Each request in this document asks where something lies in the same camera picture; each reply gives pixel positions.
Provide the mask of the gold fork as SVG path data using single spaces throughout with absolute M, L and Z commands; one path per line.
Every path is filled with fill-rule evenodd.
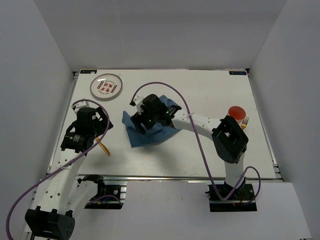
M 248 122 L 249 122 L 249 117 L 246 116 L 240 124 L 242 130 L 244 130 L 247 127 Z

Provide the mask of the gold knife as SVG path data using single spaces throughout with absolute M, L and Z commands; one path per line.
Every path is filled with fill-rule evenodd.
M 102 150 L 107 154 L 108 157 L 111 156 L 111 152 L 108 150 L 108 148 L 101 142 L 99 137 L 95 138 L 95 141 L 99 144 L 99 146 L 102 148 Z

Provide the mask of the blue cloth napkin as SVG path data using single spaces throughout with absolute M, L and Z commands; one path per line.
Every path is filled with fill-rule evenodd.
M 172 99 L 167 98 L 165 95 L 161 95 L 158 97 L 168 108 L 178 105 Z M 161 144 L 180 131 L 179 129 L 175 129 L 170 126 L 162 126 L 160 123 L 156 123 L 152 129 L 147 130 L 146 134 L 142 135 L 136 131 L 135 126 L 132 122 L 132 115 L 129 115 L 127 111 L 122 112 L 121 121 L 125 126 L 125 130 L 127 132 L 132 148 Z

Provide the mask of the white printed plate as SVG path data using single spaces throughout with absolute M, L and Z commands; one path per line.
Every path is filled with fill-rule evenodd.
M 110 101 L 122 92 L 123 81 L 116 74 L 105 73 L 94 78 L 89 88 L 96 99 Z

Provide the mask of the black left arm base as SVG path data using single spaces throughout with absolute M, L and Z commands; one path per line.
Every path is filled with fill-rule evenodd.
M 102 176 L 97 180 L 96 194 L 84 206 L 94 210 L 121 210 L 126 198 L 127 184 L 113 180 L 105 180 Z

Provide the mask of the pink plastic cup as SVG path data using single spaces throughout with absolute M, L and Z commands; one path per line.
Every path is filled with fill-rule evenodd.
M 246 111 L 240 106 L 231 106 L 227 111 L 227 115 L 233 117 L 238 124 L 247 116 Z

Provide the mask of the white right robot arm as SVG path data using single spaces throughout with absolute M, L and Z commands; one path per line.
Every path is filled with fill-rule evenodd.
M 236 120 L 188 113 L 177 104 L 165 105 L 158 96 L 137 96 L 130 102 L 137 112 L 130 117 L 135 130 L 145 135 L 156 124 L 177 130 L 197 132 L 213 141 L 217 155 L 224 161 L 226 195 L 236 200 L 244 193 L 244 154 L 249 139 Z

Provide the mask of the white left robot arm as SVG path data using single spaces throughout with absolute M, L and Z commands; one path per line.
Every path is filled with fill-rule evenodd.
M 48 188 L 34 209 L 28 209 L 25 221 L 35 237 L 68 240 L 75 228 L 76 215 L 92 198 L 105 196 L 102 177 L 86 176 L 72 192 L 76 176 L 87 154 L 113 127 L 106 109 L 90 107 L 89 99 L 77 100 L 71 108 L 76 115 L 66 129 L 60 145 L 56 170 L 46 177 Z

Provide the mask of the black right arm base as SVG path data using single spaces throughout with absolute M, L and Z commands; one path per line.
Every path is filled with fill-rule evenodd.
M 246 183 L 242 189 L 236 189 L 228 200 L 225 201 L 220 200 L 212 185 L 208 185 L 208 190 L 205 193 L 208 196 L 210 212 L 235 213 L 257 211 L 256 201 L 253 200 L 255 193 L 252 184 Z

